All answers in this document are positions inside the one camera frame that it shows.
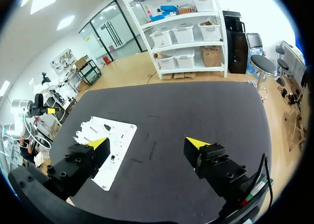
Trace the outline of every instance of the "red fire extinguisher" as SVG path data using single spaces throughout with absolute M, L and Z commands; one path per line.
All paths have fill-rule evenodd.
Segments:
M 109 61 L 109 58 L 107 56 L 103 57 L 103 60 L 105 61 L 106 65 L 109 65 L 111 62 Z

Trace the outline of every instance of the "black stool seat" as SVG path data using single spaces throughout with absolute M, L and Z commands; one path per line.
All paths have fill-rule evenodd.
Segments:
M 281 55 L 285 54 L 285 50 L 281 46 L 276 46 L 276 52 Z
M 262 71 L 264 71 L 266 74 L 270 75 L 276 75 L 277 69 L 276 66 L 268 60 L 266 57 L 262 55 L 252 55 L 251 61 L 254 65 L 256 65 L 258 68 L 260 68 Z
M 278 64 L 284 69 L 284 70 L 289 70 L 288 64 L 282 60 L 282 59 L 277 59 Z

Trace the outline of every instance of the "black cabinet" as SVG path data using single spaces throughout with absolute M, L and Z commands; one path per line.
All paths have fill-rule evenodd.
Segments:
M 231 11 L 223 13 L 227 29 L 228 69 L 230 73 L 245 74 L 248 58 L 245 24 L 240 21 L 240 13 Z

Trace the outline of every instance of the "person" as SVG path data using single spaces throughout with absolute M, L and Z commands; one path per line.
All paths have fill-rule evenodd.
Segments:
M 31 146 L 31 140 L 21 139 L 19 140 L 21 156 L 29 161 L 32 164 L 35 164 L 34 157 L 37 155 L 37 152 L 34 150 L 35 146 Z

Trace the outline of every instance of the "black chair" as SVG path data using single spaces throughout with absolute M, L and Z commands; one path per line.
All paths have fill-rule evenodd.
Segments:
M 248 42 L 248 46 L 250 50 L 262 49 L 262 40 L 259 34 L 247 33 L 246 40 Z M 257 91 L 259 91 L 260 89 L 266 90 L 267 95 L 265 98 L 262 98 L 262 100 L 264 100 L 268 97 L 268 91 L 265 88 L 261 88 L 262 80 L 264 78 L 264 75 L 275 77 L 277 75 L 276 66 L 270 60 L 268 60 L 265 56 L 262 56 L 262 55 L 252 55 L 250 61 L 251 61 L 251 64 L 254 66 L 254 68 L 260 72 L 260 77 L 257 82 L 256 88 L 257 88 Z
M 280 54 L 280 55 L 284 55 L 285 54 L 285 50 L 281 46 L 276 46 L 276 52 L 278 54 Z M 280 67 L 281 67 L 282 70 L 280 72 L 280 76 L 278 77 L 278 79 L 276 79 L 276 81 L 277 81 L 277 83 L 279 83 L 281 86 L 284 87 L 286 85 L 286 83 L 285 83 L 285 81 L 283 79 L 283 72 L 284 71 L 288 71 L 289 70 L 289 66 L 287 65 L 287 63 L 283 59 L 280 59 L 280 58 L 277 59 L 277 63 L 279 65 L 278 72 L 280 72 L 279 71 Z

